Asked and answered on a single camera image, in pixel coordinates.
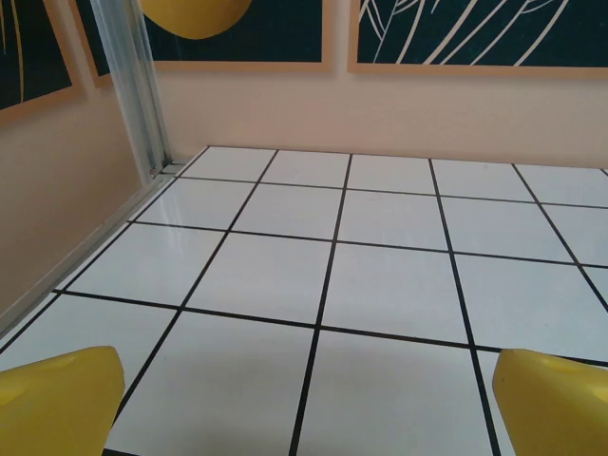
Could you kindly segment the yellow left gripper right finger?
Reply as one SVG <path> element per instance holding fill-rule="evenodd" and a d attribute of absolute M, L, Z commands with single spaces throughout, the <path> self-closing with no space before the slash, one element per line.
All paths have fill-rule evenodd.
<path fill-rule="evenodd" d="M 517 455 L 605 455 L 607 370 L 529 350 L 501 351 L 493 392 Z"/>

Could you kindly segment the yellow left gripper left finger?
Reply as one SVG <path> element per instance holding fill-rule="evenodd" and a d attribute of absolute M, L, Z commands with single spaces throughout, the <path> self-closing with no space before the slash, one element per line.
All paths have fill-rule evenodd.
<path fill-rule="evenodd" d="M 110 346 L 90 347 L 1 372 L 3 455 L 100 455 L 124 395 Z"/>

